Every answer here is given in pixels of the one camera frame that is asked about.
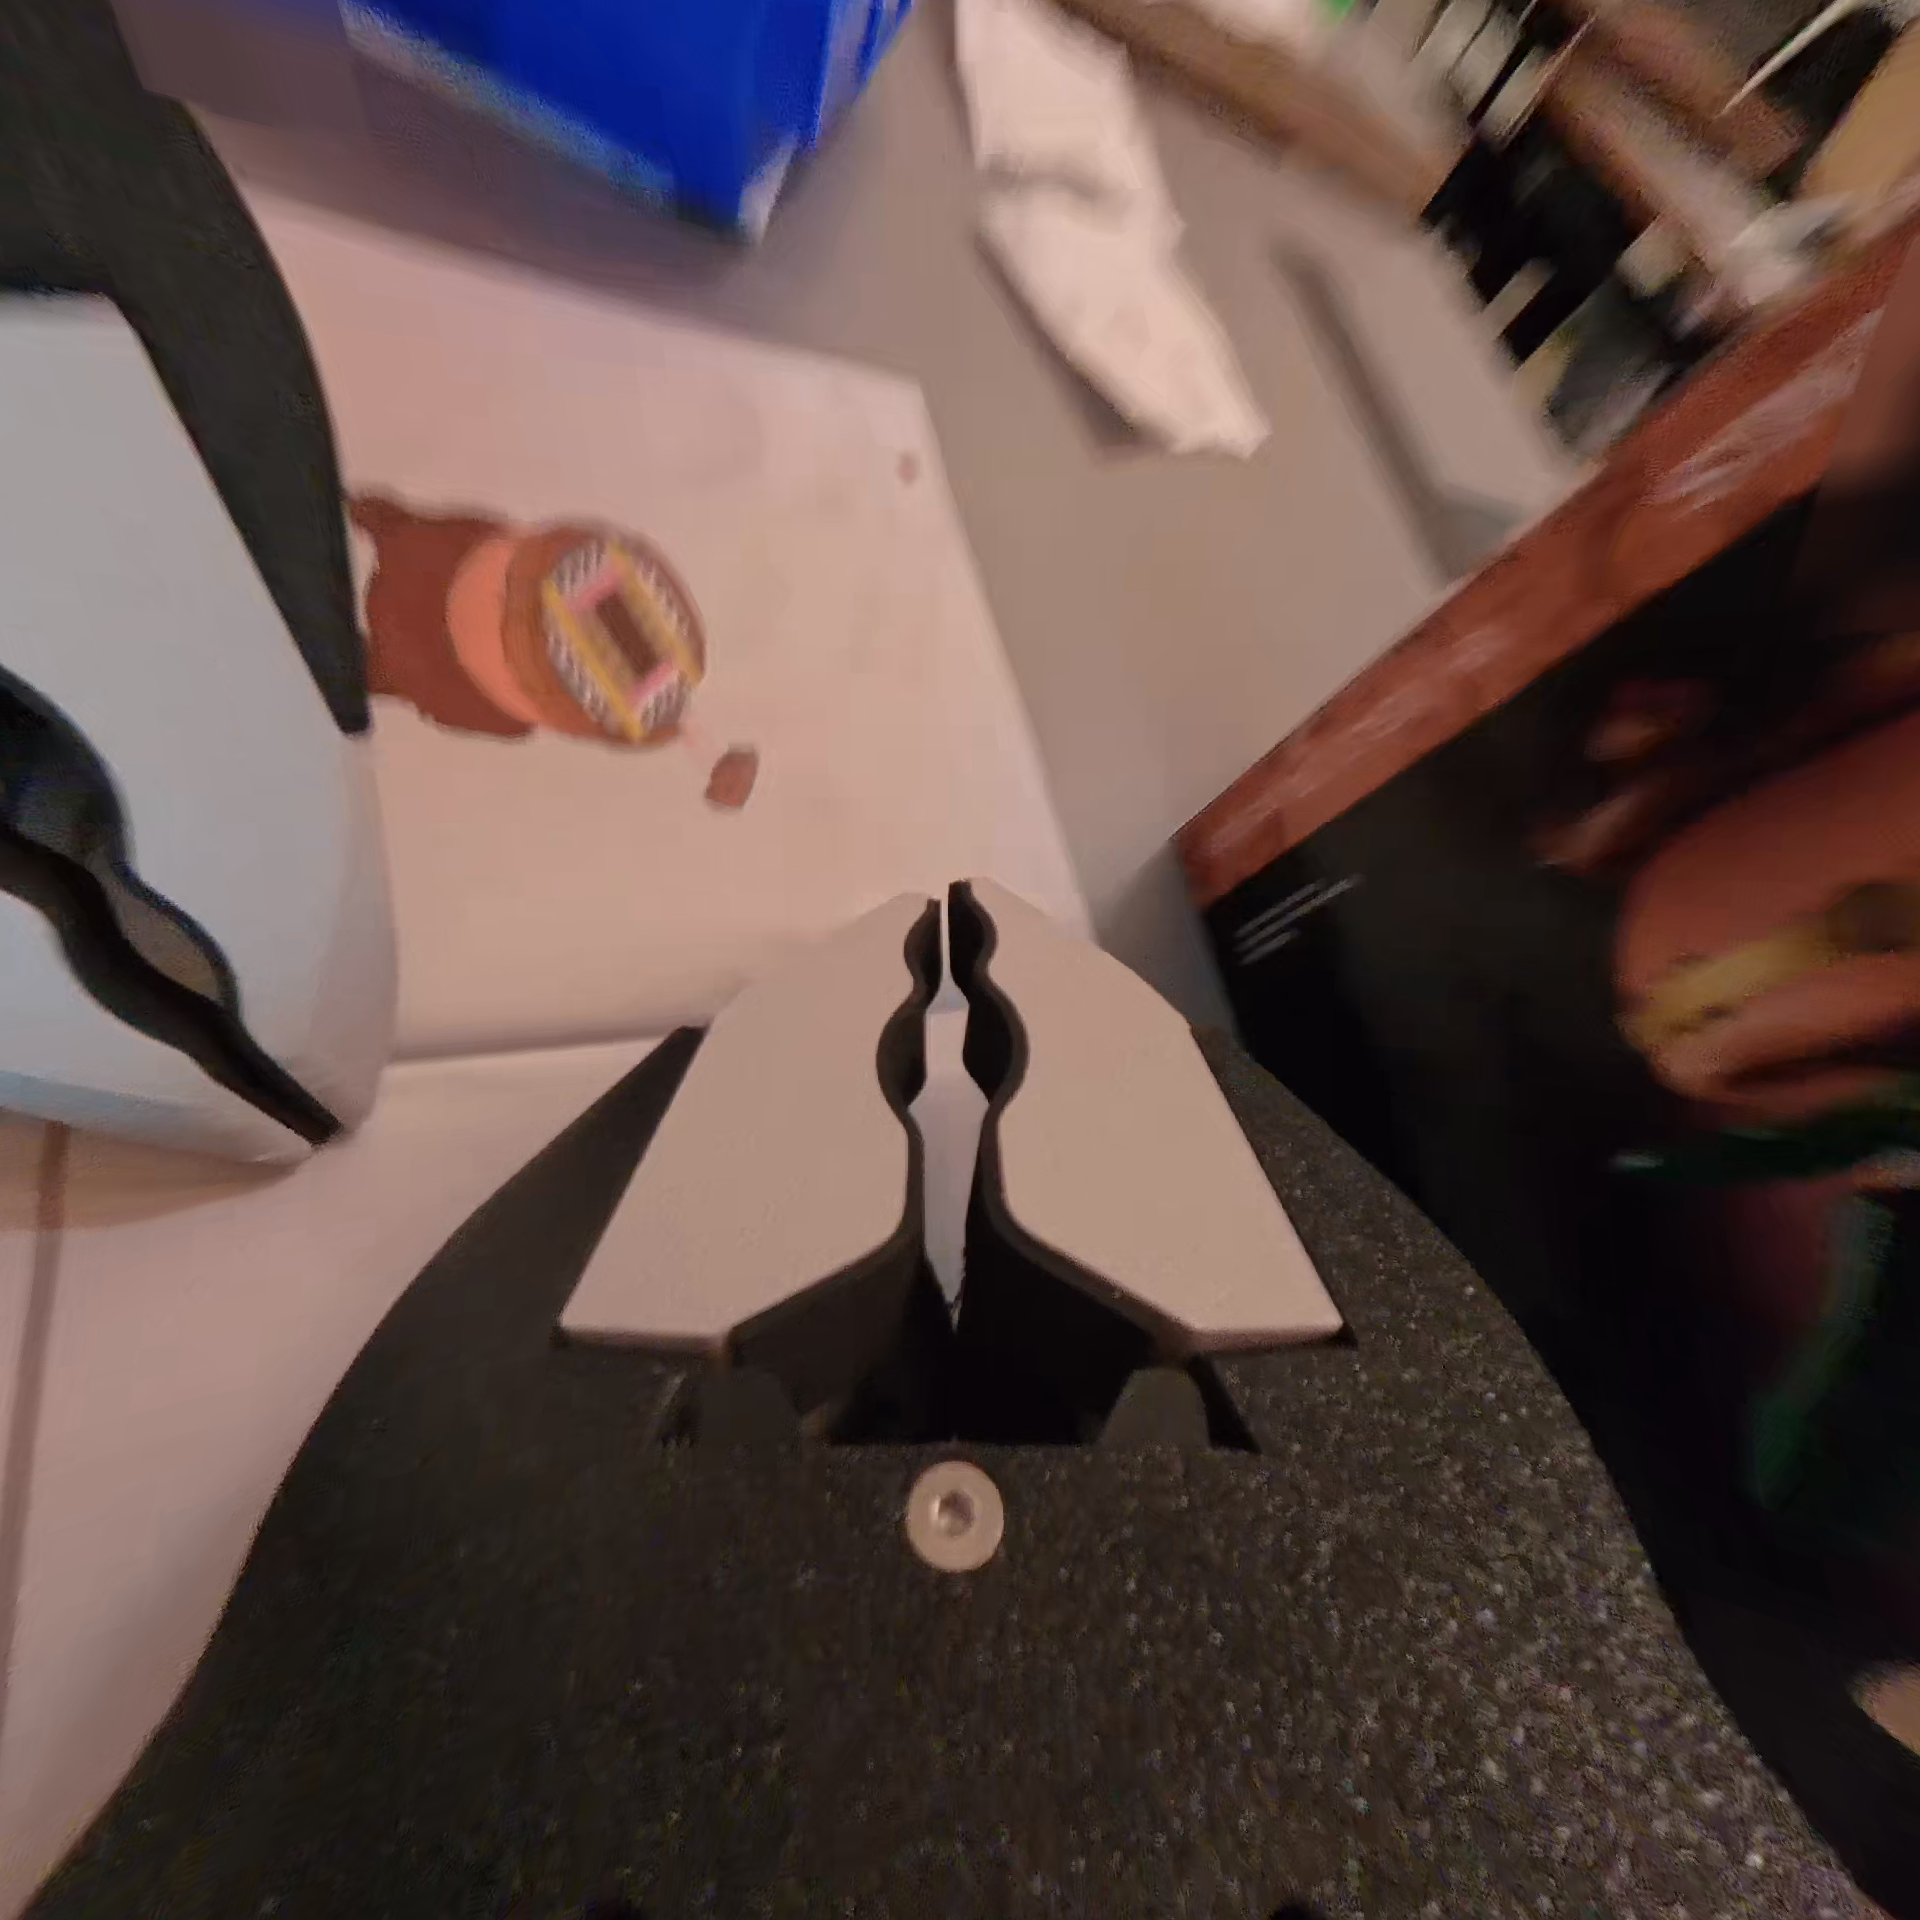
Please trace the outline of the black flower print box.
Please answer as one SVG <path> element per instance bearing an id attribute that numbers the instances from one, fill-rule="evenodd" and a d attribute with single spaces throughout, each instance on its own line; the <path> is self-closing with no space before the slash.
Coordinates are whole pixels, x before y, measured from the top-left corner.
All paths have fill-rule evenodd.
<path id="1" fill-rule="evenodd" d="M 1179 853 L 1249 1049 L 1568 1392 L 1843 1850 L 1916 1867 L 1916 204 Z"/>

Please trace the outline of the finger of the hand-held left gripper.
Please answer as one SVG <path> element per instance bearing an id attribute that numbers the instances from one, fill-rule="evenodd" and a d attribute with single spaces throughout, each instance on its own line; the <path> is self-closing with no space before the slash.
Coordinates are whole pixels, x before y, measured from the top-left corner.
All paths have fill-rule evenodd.
<path id="1" fill-rule="evenodd" d="M 218 998 L 138 956 L 103 885 L 5 858 L 5 1109 L 235 1163 L 319 1147 L 319 1099 Z"/>
<path id="2" fill-rule="evenodd" d="M 136 953 L 371 1112 L 399 937 L 371 747 L 339 732 L 132 326 L 8 294 L 5 858 L 96 878 Z"/>

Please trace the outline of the white paper sheet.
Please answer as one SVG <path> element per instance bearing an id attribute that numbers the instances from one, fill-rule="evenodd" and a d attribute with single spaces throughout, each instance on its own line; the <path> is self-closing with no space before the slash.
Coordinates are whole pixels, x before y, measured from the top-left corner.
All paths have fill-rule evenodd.
<path id="1" fill-rule="evenodd" d="M 1124 51 L 1057 5 L 959 3 L 954 66 L 978 236 L 1049 346 L 1138 436 L 1253 458 L 1268 420 L 1185 269 Z"/>

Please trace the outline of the blue plastic bin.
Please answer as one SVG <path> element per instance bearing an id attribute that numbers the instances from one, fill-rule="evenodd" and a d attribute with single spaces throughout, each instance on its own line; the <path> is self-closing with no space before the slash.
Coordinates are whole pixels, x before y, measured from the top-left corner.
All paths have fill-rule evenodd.
<path id="1" fill-rule="evenodd" d="M 911 3 L 349 3 L 357 54 L 616 190 L 760 241 Z"/>

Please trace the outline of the white instruction booklet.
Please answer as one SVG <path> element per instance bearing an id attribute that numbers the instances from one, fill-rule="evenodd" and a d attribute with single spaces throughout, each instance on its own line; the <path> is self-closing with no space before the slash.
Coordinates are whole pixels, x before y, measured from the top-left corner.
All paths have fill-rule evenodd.
<path id="1" fill-rule="evenodd" d="M 365 1115 L 301 1161 L 5 1131 L 5 1915 L 199 1662 L 330 1390 L 451 1234 L 671 1029 L 898 896 L 1009 880 L 1090 933 L 921 389 L 248 194 L 319 360 L 353 602 L 401 693 L 343 746 L 396 1012 Z M 690 593 L 679 734 L 444 722 L 501 642 L 426 652 L 447 578 L 539 534 Z"/>

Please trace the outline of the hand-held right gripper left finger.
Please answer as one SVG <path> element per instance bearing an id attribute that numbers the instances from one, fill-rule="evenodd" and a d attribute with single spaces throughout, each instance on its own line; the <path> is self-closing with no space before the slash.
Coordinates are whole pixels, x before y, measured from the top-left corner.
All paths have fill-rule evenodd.
<path id="1" fill-rule="evenodd" d="M 717 1357 L 892 1243 L 915 1264 L 915 1101 L 943 976 L 943 907 L 907 893 L 738 992 L 693 1049 L 562 1336 Z"/>

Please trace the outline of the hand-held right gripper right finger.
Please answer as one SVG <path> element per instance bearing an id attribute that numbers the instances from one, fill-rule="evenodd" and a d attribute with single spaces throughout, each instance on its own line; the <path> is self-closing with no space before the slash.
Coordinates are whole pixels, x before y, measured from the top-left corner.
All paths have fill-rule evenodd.
<path id="1" fill-rule="evenodd" d="M 1331 1342 L 1341 1309 L 1193 1027 L 1000 880 L 954 885 L 977 1174 L 1010 1250 L 1178 1360 Z"/>

